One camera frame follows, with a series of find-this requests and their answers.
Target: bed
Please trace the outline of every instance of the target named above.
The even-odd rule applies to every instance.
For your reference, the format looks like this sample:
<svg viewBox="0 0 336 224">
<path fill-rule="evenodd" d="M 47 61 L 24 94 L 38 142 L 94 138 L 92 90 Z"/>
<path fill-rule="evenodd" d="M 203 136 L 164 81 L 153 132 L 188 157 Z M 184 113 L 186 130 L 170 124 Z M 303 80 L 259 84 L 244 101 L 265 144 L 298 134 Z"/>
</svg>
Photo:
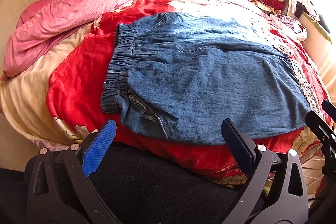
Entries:
<svg viewBox="0 0 336 224">
<path fill-rule="evenodd" d="M 115 49 L 118 24 L 131 24 L 160 13 L 211 17 L 221 22 L 233 18 L 237 26 L 246 29 L 245 37 L 250 35 L 263 49 L 267 48 L 290 64 L 295 92 L 305 99 L 306 110 L 314 110 L 332 124 L 321 109 L 322 101 L 330 99 L 328 92 L 300 42 L 289 29 L 282 29 L 247 0 L 128 0 L 97 16 L 93 22 L 78 23 L 75 32 L 40 56 L 28 69 L 1 82 L 1 105 L 9 123 L 35 145 L 57 151 L 73 142 L 82 142 L 111 118 L 118 128 L 115 141 L 150 150 L 215 183 L 244 184 L 246 175 L 222 143 L 171 141 L 154 133 L 136 134 L 130 126 L 122 124 L 119 113 L 101 110 L 100 97 Z M 276 94 L 267 100 L 270 104 L 277 100 L 283 103 Z M 306 162 L 318 152 L 320 143 L 304 123 L 300 117 L 300 126 L 287 131 L 281 129 L 281 134 L 268 135 L 266 129 L 265 134 L 256 135 L 256 142 L 279 152 L 293 148 L 301 162 Z"/>
</svg>

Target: red folded cloth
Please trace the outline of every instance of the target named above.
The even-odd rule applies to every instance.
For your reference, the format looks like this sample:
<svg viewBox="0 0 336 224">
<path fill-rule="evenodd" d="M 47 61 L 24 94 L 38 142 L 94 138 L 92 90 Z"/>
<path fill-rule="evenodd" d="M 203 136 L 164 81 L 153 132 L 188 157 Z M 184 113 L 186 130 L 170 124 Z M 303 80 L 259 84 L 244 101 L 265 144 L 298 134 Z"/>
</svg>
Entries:
<svg viewBox="0 0 336 224">
<path fill-rule="evenodd" d="M 283 10 L 285 8 L 285 2 L 280 2 L 278 0 L 258 0 L 258 1 L 262 1 L 267 6 L 270 6 L 275 10 Z"/>
</svg>

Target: tiled floor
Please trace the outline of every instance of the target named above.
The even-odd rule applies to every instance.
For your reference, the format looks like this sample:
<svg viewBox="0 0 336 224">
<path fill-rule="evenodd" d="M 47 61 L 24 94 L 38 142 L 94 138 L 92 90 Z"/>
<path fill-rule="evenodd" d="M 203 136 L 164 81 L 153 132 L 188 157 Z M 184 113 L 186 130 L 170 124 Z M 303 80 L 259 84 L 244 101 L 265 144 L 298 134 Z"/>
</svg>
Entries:
<svg viewBox="0 0 336 224">
<path fill-rule="evenodd" d="M 0 167 L 23 171 L 39 148 L 17 133 L 0 114 Z"/>
</svg>

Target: blue denim garment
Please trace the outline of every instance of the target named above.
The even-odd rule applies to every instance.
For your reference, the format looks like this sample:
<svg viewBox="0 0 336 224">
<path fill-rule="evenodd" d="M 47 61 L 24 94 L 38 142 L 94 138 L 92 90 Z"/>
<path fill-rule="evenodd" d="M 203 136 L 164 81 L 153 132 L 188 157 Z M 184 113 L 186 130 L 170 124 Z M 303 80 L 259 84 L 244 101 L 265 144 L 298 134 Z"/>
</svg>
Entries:
<svg viewBox="0 0 336 224">
<path fill-rule="evenodd" d="M 100 103 L 134 133 L 213 145 L 225 118 L 256 139 L 310 111 L 288 57 L 253 26 L 177 12 L 118 26 Z"/>
</svg>

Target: silver screw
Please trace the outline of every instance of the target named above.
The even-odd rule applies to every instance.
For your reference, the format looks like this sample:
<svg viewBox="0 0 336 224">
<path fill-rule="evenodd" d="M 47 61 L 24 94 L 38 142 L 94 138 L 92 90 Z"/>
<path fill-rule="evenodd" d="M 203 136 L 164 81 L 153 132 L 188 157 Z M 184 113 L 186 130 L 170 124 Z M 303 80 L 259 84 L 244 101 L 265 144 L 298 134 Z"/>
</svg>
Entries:
<svg viewBox="0 0 336 224">
<path fill-rule="evenodd" d="M 259 145 L 257 146 L 257 148 L 258 148 L 259 151 L 266 151 L 266 150 L 267 150 L 267 147 L 264 146 L 263 144 L 259 144 Z"/>
<path fill-rule="evenodd" d="M 78 149 L 79 149 L 79 144 L 78 144 L 78 143 L 74 143 L 74 144 L 72 144 L 72 145 L 70 146 L 70 149 L 71 149 L 71 150 L 74 150 L 74 151 L 78 150 Z"/>
<path fill-rule="evenodd" d="M 46 149 L 46 148 L 42 148 L 42 149 L 40 150 L 40 154 L 41 154 L 41 155 L 44 155 L 45 153 L 47 153 L 47 151 L 48 151 L 48 149 Z"/>
<path fill-rule="evenodd" d="M 289 153 L 294 157 L 297 155 L 297 152 L 294 149 L 290 149 Z"/>
</svg>

